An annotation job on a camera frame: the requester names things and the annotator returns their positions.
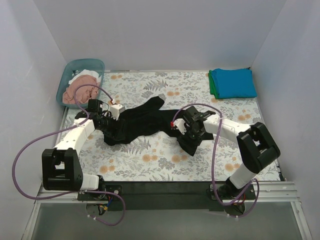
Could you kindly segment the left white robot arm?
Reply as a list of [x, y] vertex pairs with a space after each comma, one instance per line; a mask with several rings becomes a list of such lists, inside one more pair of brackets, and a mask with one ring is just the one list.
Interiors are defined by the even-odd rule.
[[90, 99], [87, 108], [78, 112], [73, 122], [73, 129], [52, 149], [42, 153], [43, 187], [48, 191], [89, 191], [95, 200], [106, 196], [106, 187], [100, 183], [98, 175], [83, 173], [79, 153], [96, 130], [110, 137], [116, 136], [120, 129], [120, 114], [125, 107], [113, 104], [103, 110], [103, 102]]

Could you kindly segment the black t shirt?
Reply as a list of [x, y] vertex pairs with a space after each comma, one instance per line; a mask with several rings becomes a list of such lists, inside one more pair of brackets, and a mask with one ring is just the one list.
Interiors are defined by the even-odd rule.
[[171, 127], [174, 116], [183, 119], [188, 127], [195, 121], [194, 117], [199, 113], [194, 106], [185, 110], [177, 109], [161, 110], [165, 101], [160, 97], [152, 97], [144, 104], [127, 109], [119, 115], [119, 119], [104, 129], [103, 140], [109, 146], [129, 144], [137, 137], [151, 136], [158, 132], [164, 132], [169, 137], [176, 138], [179, 146], [190, 156], [193, 156], [202, 141], [213, 140], [210, 133], [206, 133], [204, 127], [196, 125], [196, 130], [187, 129], [182, 134], [178, 129]]

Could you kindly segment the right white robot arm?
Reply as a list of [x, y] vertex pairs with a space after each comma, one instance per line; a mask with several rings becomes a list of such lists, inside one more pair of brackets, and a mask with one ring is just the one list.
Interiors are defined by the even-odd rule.
[[216, 148], [220, 137], [238, 145], [242, 163], [240, 167], [219, 187], [215, 184], [212, 191], [215, 198], [237, 199], [244, 195], [253, 179], [280, 155], [281, 151], [269, 130], [262, 122], [245, 124], [224, 119], [222, 113], [214, 108], [200, 112], [194, 104], [180, 110], [182, 116], [175, 115], [170, 125], [180, 132], [178, 142], [185, 152], [199, 146], [205, 134], [215, 135], [213, 147]]

